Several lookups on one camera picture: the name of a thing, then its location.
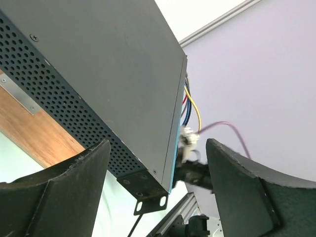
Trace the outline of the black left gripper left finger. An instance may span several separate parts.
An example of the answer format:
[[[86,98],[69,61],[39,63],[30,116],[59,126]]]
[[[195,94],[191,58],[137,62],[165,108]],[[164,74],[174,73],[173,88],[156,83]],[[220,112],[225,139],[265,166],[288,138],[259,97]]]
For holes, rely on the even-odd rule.
[[[2,237],[90,237],[108,169],[106,139],[42,171],[0,184]]]

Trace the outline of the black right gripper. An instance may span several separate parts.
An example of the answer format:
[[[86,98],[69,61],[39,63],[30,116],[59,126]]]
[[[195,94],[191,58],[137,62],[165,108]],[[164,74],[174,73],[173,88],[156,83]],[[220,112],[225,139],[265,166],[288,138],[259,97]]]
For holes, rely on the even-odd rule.
[[[213,184],[207,164],[197,161],[177,162],[174,169],[172,187],[175,188],[178,181],[198,186],[207,190],[213,190]]]

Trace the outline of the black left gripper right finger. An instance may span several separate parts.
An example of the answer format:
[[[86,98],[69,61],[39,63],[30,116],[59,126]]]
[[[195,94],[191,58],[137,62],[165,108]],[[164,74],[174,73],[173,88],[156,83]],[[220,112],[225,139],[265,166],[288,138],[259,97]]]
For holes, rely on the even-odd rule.
[[[314,237],[316,183],[268,168],[215,139],[207,162],[226,237]]]

